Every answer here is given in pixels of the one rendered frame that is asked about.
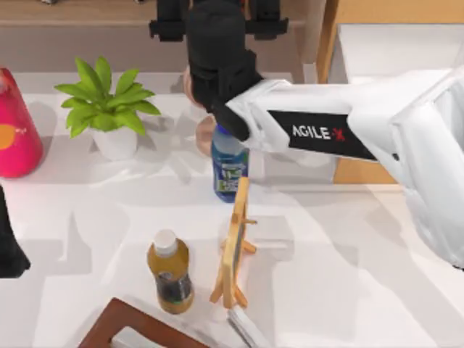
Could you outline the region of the wooden cabinet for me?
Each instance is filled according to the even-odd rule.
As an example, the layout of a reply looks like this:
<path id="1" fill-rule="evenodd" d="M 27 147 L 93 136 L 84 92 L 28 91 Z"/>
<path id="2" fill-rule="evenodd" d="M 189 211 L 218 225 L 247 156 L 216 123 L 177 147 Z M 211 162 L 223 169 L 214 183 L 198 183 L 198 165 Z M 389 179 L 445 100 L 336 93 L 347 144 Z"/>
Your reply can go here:
<path id="1" fill-rule="evenodd" d="M 328 82 L 340 24 L 463 24 L 464 0 L 326 0 L 315 60 L 319 83 Z M 394 184 L 379 164 L 338 159 L 335 184 Z"/>

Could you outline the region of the green plant in white pot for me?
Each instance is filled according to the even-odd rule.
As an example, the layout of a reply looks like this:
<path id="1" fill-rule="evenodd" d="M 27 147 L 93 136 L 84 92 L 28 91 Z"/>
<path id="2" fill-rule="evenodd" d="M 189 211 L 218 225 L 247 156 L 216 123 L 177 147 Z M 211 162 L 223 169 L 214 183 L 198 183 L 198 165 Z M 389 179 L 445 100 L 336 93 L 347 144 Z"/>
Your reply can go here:
<path id="1" fill-rule="evenodd" d="M 159 116 L 152 102 L 155 92 L 137 81 L 140 70 L 122 72 L 116 82 L 108 60 L 100 56 L 94 65 L 75 58 L 79 81 L 54 88 L 67 94 L 61 108 L 68 109 L 66 129 L 70 138 L 89 131 L 97 149 L 110 161 L 129 160 L 138 148 L 138 137 L 146 135 L 140 113 Z"/>

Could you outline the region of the peach rounded figurine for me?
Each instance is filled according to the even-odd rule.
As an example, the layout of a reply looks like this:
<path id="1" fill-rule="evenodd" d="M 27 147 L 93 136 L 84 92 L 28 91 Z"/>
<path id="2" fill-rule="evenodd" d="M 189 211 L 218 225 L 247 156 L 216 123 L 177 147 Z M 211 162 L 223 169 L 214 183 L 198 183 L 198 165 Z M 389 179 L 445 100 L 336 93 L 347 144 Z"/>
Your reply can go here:
<path id="1" fill-rule="evenodd" d="M 196 147 L 205 156 L 211 156 L 212 135 L 215 129 L 215 121 L 212 115 L 208 114 L 206 109 L 195 101 L 192 91 L 192 79 L 190 67 L 187 65 L 183 71 L 183 92 L 188 100 L 194 105 L 194 110 L 199 112 L 202 119 L 197 123 L 195 130 Z"/>

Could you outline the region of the blue bottle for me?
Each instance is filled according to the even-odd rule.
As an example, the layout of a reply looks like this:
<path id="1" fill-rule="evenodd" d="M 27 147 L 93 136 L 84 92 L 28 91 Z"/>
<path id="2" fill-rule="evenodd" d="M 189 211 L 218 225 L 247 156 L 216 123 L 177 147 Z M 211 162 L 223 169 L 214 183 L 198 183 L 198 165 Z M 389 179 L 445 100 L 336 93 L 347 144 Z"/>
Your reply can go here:
<path id="1" fill-rule="evenodd" d="M 213 189 L 226 203 L 234 203 L 239 179 L 249 174 L 249 149 L 217 124 L 211 143 Z"/>

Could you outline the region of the pink cone-shaped bottle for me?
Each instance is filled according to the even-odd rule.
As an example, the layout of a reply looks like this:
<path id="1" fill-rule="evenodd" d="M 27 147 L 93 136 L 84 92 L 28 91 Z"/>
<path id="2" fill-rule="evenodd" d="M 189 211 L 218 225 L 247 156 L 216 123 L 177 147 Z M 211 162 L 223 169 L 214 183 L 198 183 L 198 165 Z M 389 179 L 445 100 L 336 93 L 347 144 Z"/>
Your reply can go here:
<path id="1" fill-rule="evenodd" d="M 0 178 L 19 178 L 41 162 L 43 145 L 11 72 L 0 66 Z"/>

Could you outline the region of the wooden framed blackboard on easel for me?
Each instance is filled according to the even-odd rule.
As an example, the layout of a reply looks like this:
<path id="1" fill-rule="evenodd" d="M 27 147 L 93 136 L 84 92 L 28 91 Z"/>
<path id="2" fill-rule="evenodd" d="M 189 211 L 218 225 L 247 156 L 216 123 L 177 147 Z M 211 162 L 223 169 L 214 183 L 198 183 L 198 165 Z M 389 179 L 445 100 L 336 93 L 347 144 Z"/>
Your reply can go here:
<path id="1" fill-rule="evenodd" d="M 247 226 L 257 224 L 247 217 L 249 197 L 249 178 L 239 179 L 233 211 L 228 225 L 228 233 L 221 244 L 222 255 L 217 272 L 215 286 L 210 295 L 213 303 L 222 299 L 225 309 L 234 305 L 246 308 L 248 301 L 238 285 L 238 275 L 242 254 L 255 254 L 257 247 L 246 240 Z"/>

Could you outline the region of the yellow bottle with white cap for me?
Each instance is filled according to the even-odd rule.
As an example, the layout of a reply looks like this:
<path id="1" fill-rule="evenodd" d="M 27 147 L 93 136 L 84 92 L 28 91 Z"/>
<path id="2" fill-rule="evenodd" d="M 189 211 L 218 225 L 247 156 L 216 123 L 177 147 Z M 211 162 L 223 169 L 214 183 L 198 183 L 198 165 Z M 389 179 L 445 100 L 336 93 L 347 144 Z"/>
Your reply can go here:
<path id="1" fill-rule="evenodd" d="M 160 307 L 173 315 L 186 312 L 194 300 L 189 276 L 189 248 L 170 229 L 155 233 L 147 252 Z"/>

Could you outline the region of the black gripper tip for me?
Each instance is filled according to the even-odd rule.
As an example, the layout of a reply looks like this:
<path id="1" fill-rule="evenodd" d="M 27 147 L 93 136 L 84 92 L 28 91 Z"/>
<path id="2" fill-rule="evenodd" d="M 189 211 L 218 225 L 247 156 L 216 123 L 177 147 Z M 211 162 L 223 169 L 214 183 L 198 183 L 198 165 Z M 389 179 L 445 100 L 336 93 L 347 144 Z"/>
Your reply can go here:
<path id="1" fill-rule="evenodd" d="M 19 278 L 31 266 L 12 230 L 4 189 L 0 184 L 0 278 Z"/>

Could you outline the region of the brown wooden tray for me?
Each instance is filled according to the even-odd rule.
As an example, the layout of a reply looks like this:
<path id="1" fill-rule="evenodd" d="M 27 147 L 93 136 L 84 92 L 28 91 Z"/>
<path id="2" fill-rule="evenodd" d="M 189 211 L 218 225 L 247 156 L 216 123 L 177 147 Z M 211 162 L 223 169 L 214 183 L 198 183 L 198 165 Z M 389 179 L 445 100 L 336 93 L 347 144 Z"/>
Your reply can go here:
<path id="1" fill-rule="evenodd" d="M 124 328 L 131 328 L 165 348 L 210 348 L 115 297 L 102 310 L 78 348 L 111 348 L 112 339 Z"/>

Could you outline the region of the white book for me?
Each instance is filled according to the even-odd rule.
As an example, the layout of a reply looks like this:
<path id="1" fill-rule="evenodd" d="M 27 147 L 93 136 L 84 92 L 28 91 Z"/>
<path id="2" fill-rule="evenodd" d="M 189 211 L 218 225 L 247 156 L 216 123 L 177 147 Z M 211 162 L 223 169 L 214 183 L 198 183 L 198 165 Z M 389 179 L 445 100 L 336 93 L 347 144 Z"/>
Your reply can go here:
<path id="1" fill-rule="evenodd" d="M 270 341 L 239 305 L 229 309 L 227 316 L 228 322 L 248 348 L 273 348 Z"/>

